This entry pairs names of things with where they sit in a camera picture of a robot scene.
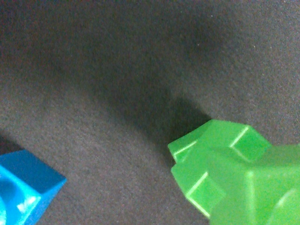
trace plastic toy block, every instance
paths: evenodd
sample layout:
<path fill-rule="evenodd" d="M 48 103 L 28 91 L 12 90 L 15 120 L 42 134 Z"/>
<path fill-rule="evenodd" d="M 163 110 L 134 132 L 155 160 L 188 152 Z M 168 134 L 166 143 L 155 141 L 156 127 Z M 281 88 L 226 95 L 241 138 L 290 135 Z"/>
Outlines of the plastic toy block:
<path fill-rule="evenodd" d="M 27 150 L 0 156 L 0 225 L 34 225 L 66 179 Z"/>
<path fill-rule="evenodd" d="M 211 120 L 168 147 L 175 180 L 211 225 L 300 225 L 300 145 Z"/>

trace blue plastic block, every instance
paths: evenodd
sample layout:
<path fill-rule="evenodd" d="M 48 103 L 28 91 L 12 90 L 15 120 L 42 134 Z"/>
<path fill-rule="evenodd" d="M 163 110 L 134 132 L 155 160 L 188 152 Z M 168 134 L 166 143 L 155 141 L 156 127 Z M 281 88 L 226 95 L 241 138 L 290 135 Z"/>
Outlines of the blue plastic block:
<path fill-rule="evenodd" d="M 0 156 L 0 225 L 34 225 L 66 178 L 27 150 Z"/>

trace dark felt background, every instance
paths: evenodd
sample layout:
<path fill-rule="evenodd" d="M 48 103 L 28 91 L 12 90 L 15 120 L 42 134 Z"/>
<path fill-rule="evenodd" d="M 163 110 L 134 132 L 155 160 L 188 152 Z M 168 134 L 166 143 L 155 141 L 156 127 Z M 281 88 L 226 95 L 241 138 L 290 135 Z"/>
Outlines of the dark felt background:
<path fill-rule="evenodd" d="M 299 142 L 299 3 L 24 2 L 0 4 L 0 150 L 67 177 L 39 225 L 207 225 L 169 142 L 211 118 Z"/>

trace green plastic block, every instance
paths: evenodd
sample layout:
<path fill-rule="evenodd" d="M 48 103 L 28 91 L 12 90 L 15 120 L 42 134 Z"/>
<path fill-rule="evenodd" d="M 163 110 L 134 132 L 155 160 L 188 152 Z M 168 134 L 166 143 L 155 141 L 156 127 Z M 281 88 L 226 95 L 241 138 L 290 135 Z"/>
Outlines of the green plastic block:
<path fill-rule="evenodd" d="M 211 120 L 168 147 L 174 178 L 211 225 L 300 225 L 300 145 Z"/>

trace gray fabric surface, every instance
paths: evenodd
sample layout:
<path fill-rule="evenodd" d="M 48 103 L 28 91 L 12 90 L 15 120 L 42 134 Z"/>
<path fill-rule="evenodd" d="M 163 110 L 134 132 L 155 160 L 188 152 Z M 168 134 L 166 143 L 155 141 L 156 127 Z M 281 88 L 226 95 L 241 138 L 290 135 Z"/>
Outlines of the gray fabric surface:
<path fill-rule="evenodd" d="M 211 118 L 299 142 L 299 3 L 0 10 L 0 135 L 68 179 L 39 225 L 207 225 L 173 180 L 169 142 Z"/>

